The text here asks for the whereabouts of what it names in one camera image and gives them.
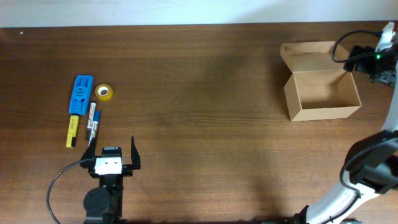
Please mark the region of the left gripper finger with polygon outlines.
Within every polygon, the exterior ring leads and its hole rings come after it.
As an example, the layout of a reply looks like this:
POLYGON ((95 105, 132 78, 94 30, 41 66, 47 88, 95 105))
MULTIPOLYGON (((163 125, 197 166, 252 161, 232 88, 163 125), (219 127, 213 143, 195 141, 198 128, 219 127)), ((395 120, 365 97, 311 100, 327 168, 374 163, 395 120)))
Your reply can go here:
POLYGON ((90 140, 89 146, 86 151, 83 153, 81 160, 92 159, 95 157, 95 149, 96 149, 96 138, 92 138, 90 140))
POLYGON ((134 166, 139 166, 141 164, 141 157, 135 145, 134 136, 131 136, 131 160, 134 166))

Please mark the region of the black whiteboard marker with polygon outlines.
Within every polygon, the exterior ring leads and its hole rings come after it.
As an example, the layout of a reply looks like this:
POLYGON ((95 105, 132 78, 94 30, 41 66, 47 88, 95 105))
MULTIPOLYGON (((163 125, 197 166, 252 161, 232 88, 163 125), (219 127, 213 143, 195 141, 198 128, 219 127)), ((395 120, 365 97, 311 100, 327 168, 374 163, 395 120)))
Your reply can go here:
POLYGON ((91 134, 91 129, 92 129, 92 125, 93 125, 93 119, 94 119, 94 115, 95 115, 95 108, 96 108, 96 103, 94 101, 92 101, 90 103, 90 110, 89 110, 89 115, 88 115, 88 124, 86 127, 86 140, 89 141, 90 140, 90 134, 91 134))

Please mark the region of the blue whiteboard marker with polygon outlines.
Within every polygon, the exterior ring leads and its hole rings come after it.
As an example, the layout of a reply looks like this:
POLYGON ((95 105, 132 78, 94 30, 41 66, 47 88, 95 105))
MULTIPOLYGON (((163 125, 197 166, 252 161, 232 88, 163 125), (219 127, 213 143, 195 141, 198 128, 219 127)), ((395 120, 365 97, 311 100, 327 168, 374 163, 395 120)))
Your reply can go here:
POLYGON ((91 142, 94 140, 94 138, 96 137, 96 132, 98 130, 98 123, 100 120, 100 114, 101 112, 99 110, 96 110, 94 113, 94 117, 93 117, 93 122, 91 125, 91 133, 90 133, 90 138, 89 138, 89 143, 88 145, 91 144, 91 142))

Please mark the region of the cardboard box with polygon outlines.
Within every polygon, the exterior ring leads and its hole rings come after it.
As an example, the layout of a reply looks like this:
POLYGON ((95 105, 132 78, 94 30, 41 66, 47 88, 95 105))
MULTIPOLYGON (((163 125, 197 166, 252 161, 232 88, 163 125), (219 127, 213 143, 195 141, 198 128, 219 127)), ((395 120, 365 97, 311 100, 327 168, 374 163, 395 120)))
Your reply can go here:
POLYGON ((299 42, 280 45, 280 56, 292 75, 284 86, 291 121, 347 118, 361 106, 351 72, 332 61, 348 52, 334 41, 299 42))

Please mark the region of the blue whiteboard duster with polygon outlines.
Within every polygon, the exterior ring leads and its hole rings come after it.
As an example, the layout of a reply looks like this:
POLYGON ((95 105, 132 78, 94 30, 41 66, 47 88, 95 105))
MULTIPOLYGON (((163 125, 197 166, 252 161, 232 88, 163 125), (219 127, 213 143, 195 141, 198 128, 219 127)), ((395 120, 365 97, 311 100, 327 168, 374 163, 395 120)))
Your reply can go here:
POLYGON ((86 115, 90 102, 93 80, 94 78, 91 75, 76 76, 68 110, 70 114, 86 115))

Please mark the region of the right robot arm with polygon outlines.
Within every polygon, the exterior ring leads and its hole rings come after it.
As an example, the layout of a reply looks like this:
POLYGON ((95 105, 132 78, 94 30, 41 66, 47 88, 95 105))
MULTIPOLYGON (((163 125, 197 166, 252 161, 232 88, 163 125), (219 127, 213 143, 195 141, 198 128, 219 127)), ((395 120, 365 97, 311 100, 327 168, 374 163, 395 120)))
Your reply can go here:
POLYGON ((357 223, 346 217, 368 200, 397 189, 397 89, 381 131, 356 142, 340 171, 340 182, 320 201, 291 218, 270 223, 357 223))

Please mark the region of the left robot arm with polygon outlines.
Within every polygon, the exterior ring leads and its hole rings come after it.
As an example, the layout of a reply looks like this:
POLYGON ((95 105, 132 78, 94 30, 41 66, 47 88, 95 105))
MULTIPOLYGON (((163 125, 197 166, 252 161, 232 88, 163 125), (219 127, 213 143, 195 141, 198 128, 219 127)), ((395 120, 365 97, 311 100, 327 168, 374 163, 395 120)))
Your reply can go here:
POLYGON ((92 140, 81 157, 81 167, 88 170, 99 186, 91 189, 83 200, 85 223, 127 223, 123 215, 123 180, 141 168, 141 158, 131 139, 131 163, 123 164, 120 147, 104 147, 101 155, 95 154, 96 141, 92 140))

